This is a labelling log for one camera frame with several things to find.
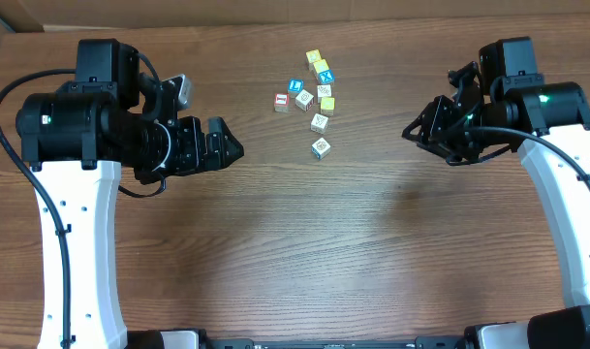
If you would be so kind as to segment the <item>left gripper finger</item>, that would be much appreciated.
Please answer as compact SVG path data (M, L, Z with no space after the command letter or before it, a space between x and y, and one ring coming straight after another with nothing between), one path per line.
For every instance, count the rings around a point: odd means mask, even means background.
M242 147L218 147L209 149L204 157L207 170L223 170L243 156Z
M218 151L223 155L243 155L244 147L233 135L222 117L208 119L208 135L206 136L207 151Z

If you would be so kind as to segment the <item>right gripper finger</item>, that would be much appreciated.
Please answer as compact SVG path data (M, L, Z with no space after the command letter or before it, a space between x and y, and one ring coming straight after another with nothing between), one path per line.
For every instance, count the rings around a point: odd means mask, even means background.
M402 138L414 143L417 147L427 147L427 138L422 132L413 134L410 130L406 129L402 132Z
M437 112L438 101L429 102L423 111L404 130L404 134L423 134L430 130Z

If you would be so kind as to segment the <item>red I block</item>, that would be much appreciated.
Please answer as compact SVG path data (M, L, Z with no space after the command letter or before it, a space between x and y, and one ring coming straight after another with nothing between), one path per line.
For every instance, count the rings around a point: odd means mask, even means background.
M290 96L284 93L276 93L274 96L274 110L277 112L288 112L290 106Z

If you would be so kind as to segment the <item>white block blue side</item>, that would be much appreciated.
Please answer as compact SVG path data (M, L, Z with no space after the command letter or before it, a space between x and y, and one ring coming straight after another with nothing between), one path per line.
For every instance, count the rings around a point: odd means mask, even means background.
M325 138L319 138L311 146L312 152L319 160L325 158L331 151L331 145Z

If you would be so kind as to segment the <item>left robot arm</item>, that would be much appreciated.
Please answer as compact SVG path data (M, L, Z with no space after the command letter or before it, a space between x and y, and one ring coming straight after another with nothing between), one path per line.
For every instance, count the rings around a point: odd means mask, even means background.
M82 40L71 80L29 96L16 117L35 177L43 238L43 348L124 348L114 217L121 173L164 188L169 176L219 171L244 149L226 122L181 117L184 76L160 79L135 48Z

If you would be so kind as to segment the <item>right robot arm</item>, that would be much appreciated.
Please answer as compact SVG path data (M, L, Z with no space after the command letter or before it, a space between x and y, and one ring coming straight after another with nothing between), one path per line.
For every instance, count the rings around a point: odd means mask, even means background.
M515 152L531 177L555 244L564 308L527 322L470 326L450 348L590 348L590 106L575 82L548 83L528 37L501 39L449 71L404 139L469 166Z

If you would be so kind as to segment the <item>white block red side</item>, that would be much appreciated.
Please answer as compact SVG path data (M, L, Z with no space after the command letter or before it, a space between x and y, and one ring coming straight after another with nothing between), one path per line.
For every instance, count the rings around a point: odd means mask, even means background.
M314 95L302 89L295 97L295 105L303 111L309 111L314 104Z

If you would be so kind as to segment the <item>yellow block lower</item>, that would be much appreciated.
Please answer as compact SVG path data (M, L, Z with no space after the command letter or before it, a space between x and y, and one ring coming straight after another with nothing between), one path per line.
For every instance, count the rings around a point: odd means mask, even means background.
M335 111L335 99L333 97L323 97L321 99L321 114L325 116L333 116Z

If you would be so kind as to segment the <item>yellow block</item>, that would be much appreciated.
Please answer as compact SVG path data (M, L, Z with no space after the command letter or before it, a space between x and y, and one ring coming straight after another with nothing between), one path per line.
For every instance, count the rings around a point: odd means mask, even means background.
M305 56L306 56L306 64L308 65L309 70L313 70L314 64L317 61L320 61L322 59L322 56L321 56L320 51L318 49L306 51Z
M335 99L333 97L323 97L321 99L321 114L325 116L333 116L335 111Z
M313 72L315 77L317 78L321 73L328 71L329 66L325 59L320 59L313 63Z

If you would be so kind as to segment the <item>blue L block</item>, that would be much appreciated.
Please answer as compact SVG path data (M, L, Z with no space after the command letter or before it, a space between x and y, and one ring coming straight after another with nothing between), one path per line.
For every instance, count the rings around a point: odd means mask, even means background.
M304 81L302 79L290 79L288 84L288 94L291 97L296 97L302 90Z

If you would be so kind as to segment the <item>blue X block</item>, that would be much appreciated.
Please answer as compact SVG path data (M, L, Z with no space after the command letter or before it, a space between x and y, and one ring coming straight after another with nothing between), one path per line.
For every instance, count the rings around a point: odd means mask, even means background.
M318 73L319 84L334 84L335 76L331 70Z

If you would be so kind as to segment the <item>yellow block far top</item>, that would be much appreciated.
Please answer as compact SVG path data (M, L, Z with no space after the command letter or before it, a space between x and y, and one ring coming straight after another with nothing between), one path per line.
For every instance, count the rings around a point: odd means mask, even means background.
M313 70L314 64L317 61L320 61L322 59L322 56L321 56L320 51L318 49L306 51L305 56L306 56L306 64L308 65L309 70Z

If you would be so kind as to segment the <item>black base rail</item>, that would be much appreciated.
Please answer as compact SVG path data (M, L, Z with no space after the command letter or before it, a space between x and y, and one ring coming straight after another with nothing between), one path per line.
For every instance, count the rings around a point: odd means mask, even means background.
M258 341L249 338L210 338L204 329L129 331L127 348L189 349L473 349L460 335L418 336L406 340L291 340Z

